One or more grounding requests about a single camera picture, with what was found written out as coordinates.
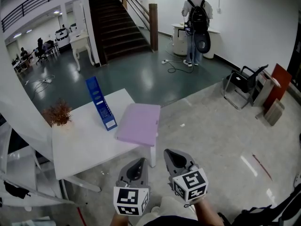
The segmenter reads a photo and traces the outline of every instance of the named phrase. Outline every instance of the gray floor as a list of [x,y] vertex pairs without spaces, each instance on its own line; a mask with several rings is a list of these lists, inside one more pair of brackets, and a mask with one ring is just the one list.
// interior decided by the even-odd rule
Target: gray floor
[[[203,58],[201,66],[195,67],[192,74],[182,72],[168,73],[171,66],[162,65],[164,59],[178,60],[165,52],[170,38],[159,36],[159,51],[133,54],[110,61],[108,66],[95,68],[90,64],[86,51],[80,54],[80,73],[77,72],[72,51],[66,51],[58,57],[50,57],[49,62],[33,65],[22,83],[29,80],[42,80],[53,74],[55,79],[37,89],[33,103],[42,112],[62,98],[73,109],[91,101],[85,80],[96,76],[104,95],[125,88],[137,103],[168,105],[220,81],[230,73],[224,62]],[[191,70],[183,63],[174,63],[178,68]],[[30,98],[39,82],[27,84],[24,88]]]
[[[161,109],[157,139],[157,165],[149,168],[152,188],[147,210],[158,205],[161,196],[174,196],[163,159],[166,148],[185,150],[204,168],[209,180],[208,199],[213,207],[233,220],[242,209],[280,204],[293,190],[295,174],[301,168],[299,133],[301,107],[288,94],[281,100],[284,113],[274,127],[256,119],[260,108],[248,105],[237,111],[214,84]],[[235,94],[231,97],[237,101]],[[82,206],[87,225],[107,226],[114,213],[113,186],[120,169],[145,155],[144,147],[78,174],[103,191],[94,193],[68,184],[69,196]],[[260,160],[272,177],[253,158]],[[58,226],[81,226],[76,208],[69,205],[44,207],[25,212],[3,207],[0,222],[51,216]],[[130,218],[133,225],[138,218]]]

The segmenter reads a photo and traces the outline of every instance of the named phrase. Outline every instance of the staircase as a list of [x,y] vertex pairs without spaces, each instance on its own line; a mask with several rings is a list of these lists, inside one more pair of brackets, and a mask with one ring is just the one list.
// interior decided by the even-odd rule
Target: staircase
[[119,0],[89,0],[92,25],[101,64],[150,45]]

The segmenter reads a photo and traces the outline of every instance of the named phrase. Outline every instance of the backpack strap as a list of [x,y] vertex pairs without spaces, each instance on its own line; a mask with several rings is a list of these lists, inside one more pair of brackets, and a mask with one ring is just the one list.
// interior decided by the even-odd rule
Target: backpack strap
[[202,2],[201,2],[201,8],[203,8],[204,7],[204,3],[205,3],[205,0],[202,0]]
[[188,3],[190,3],[190,5],[192,5],[192,7],[195,7],[195,5],[193,4],[193,2],[191,0],[187,0]]

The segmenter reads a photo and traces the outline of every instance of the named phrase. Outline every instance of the lilac laptop case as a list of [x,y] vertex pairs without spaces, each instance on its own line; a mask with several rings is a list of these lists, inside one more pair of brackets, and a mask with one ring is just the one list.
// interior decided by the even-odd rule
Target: lilac laptop case
[[159,105],[130,104],[119,123],[117,140],[154,146],[160,116]]

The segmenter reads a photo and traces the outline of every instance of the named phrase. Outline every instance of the white shirt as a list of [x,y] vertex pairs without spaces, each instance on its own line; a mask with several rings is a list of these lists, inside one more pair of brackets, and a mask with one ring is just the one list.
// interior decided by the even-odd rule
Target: white shirt
[[[191,0],[191,1],[195,6],[201,6],[202,0]],[[213,10],[209,2],[205,1],[203,8],[208,18],[213,19],[213,14],[212,14]],[[186,0],[184,2],[184,6],[182,9],[182,15],[186,17],[187,14],[190,13],[191,9],[192,9],[192,5]]]

